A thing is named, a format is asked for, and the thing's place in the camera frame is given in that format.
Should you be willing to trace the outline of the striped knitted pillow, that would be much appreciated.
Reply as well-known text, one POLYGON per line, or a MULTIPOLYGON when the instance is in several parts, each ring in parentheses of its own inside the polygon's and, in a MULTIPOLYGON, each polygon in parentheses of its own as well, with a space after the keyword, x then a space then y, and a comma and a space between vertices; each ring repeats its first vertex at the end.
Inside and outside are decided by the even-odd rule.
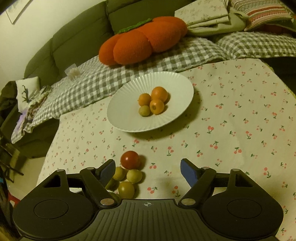
POLYGON ((248 15, 245 32, 274 21, 291 20, 292 14, 277 0, 233 0, 232 8, 248 15))

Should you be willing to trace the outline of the white ribbed plate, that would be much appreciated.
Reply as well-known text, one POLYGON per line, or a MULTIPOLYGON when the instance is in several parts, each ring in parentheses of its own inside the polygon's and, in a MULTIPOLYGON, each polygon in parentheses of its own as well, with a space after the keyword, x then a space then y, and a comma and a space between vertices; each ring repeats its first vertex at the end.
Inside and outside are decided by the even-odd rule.
POLYGON ((140 133, 178 118, 193 99, 191 82, 178 73, 155 72, 123 85, 107 108, 108 121, 118 130, 140 133))

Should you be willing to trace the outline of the grey checkered blanket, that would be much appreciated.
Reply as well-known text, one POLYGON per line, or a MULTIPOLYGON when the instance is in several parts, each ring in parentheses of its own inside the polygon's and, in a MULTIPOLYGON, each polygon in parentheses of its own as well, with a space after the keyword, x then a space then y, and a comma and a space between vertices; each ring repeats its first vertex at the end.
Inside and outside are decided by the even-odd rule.
POLYGON ((82 72, 73 83, 63 79, 53 58, 52 42, 47 42, 29 61, 25 78, 35 77, 41 88, 51 87, 51 95, 32 118, 16 125, 11 141, 23 141, 44 122, 83 108, 114 94, 132 78, 159 71, 182 72, 215 60, 278 58, 295 56, 295 38, 286 34, 235 32, 205 38, 185 37, 168 51, 128 66, 108 67, 91 54, 75 63, 82 72))

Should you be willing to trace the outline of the green-brown fruit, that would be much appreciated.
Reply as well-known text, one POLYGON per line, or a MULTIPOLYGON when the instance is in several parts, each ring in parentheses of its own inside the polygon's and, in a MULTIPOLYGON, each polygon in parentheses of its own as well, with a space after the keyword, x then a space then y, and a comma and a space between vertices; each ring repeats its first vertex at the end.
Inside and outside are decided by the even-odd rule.
POLYGON ((118 192, 122 199, 132 199, 135 193, 135 188, 131 182, 124 181, 119 184, 118 192))

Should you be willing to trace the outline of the orange fruit front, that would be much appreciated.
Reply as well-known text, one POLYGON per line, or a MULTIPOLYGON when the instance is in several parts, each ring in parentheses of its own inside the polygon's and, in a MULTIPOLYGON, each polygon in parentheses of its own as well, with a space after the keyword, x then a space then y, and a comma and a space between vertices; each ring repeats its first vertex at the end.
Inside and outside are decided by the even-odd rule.
POLYGON ((149 104, 151 113, 154 115, 161 114, 165 109, 165 104, 160 99, 154 99, 149 104))

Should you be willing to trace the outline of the cherry print tablecloth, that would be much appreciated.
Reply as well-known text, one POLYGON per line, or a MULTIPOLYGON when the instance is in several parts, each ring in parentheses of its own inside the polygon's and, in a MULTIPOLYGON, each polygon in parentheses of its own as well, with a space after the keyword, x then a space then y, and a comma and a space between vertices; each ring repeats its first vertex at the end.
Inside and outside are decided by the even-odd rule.
POLYGON ((143 159, 140 199, 179 200, 189 184, 180 172, 187 158, 219 173, 238 168, 283 209, 279 240, 295 240, 295 98, 264 63, 240 59, 183 72, 194 87, 188 109, 174 122, 146 133, 125 133, 107 120, 110 97, 60 117, 39 181, 57 169, 78 173, 132 150, 143 159))

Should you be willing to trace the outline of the orange pumpkin cushion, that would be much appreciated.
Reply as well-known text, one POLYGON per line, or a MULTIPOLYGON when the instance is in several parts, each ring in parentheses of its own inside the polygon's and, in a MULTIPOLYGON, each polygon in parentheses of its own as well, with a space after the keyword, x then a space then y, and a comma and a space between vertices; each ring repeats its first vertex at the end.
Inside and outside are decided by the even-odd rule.
POLYGON ((130 65, 144 61, 153 53, 175 46, 187 34, 187 25, 174 16, 160 16, 120 30, 99 49, 101 63, 130 65))

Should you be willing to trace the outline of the small yellow-green fruit on plate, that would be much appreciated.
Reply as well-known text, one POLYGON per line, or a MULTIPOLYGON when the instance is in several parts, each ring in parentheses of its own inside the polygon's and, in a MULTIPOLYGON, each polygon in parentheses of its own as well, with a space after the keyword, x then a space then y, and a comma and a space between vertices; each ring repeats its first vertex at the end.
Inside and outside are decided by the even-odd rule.
POLYGON ((148 105, 143 105, 139 108, 138 113, 143 117, 150 116, 151 115, 150 107, 148 105))

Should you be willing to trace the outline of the red tomato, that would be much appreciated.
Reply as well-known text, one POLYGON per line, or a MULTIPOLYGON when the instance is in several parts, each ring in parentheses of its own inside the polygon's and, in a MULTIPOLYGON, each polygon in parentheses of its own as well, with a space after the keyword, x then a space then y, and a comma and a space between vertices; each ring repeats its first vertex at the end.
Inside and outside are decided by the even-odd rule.
POLYGON ((128 169, 138 169, 140 167, 139 155, 135 151, 127 151, 120 158, 121 165, 128 169))

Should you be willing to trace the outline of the white embroidered pillow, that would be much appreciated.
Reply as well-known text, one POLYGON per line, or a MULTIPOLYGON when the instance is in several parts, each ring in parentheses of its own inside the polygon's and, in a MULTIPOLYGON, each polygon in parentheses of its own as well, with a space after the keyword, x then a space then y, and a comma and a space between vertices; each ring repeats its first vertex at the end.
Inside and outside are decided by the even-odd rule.
POLYGON ((35 94, 40 91, 40 82, 38 77, 26 78, 16 81, 18 101, 18 111, 22 113, 29 107, 35 94))

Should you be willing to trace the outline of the pale yellow fruit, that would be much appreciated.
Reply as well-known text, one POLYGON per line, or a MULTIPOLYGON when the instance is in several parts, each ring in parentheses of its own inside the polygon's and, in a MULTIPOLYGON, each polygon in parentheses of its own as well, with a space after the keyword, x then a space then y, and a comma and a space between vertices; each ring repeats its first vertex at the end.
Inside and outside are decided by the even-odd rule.
POLYGON ((126 178, 133 184, 138 183, 142 180, 142 172, 137 169, 129 170, 126 174, 126 178))

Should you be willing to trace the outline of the folded floral sheet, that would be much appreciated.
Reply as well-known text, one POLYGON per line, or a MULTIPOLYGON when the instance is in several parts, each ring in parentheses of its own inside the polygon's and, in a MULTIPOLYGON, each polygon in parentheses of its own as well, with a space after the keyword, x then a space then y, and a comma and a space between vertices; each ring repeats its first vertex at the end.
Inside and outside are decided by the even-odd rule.
POLYGON ((209 37, 219 34, 243 31, 249 16, 235 10, 229 1, 199 0, 175 11, 175 17, 182 19, 188 34, 209 37))

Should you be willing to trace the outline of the large orange fruit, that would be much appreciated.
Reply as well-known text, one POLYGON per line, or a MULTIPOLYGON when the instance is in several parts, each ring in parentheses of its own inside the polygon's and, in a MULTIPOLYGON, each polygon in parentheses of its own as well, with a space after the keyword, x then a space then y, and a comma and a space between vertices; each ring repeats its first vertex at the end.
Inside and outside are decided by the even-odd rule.
POLYGON ((162 102, 166 102, 168 99, 168 92, 161 86, 155 87, 151 92, 152 100, 161 100, 162 102))

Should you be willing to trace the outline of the floral cloth at sofa end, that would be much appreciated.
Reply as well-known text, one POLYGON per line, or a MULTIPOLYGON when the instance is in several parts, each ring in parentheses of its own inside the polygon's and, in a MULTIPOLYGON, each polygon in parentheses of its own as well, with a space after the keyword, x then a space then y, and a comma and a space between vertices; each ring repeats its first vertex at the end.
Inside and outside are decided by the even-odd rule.
POLYGON ((22 138, 25 133, 31 133, 33 130, 33 120, 35 115, 47 100, 48 95, 52 92, 52 88, 48 85, 43 87, 41 90, 36 90, 33 95, 29 98, 29 103, 22 110, 20 118, 16 123, 16 127, 13 130, 12 137, 15 139, 22 138))

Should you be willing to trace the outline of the dark green sofa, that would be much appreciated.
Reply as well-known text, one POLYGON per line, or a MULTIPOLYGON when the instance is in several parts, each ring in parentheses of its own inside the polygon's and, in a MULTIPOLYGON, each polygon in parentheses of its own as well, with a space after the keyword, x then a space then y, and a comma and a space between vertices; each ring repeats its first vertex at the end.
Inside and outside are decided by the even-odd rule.
POLYGON ((1 78, 38 77, 41 86, 65 77, 119 30, 158 16, 173 16, 188 1, 33 1, 15 25, 1 16, 1 78))

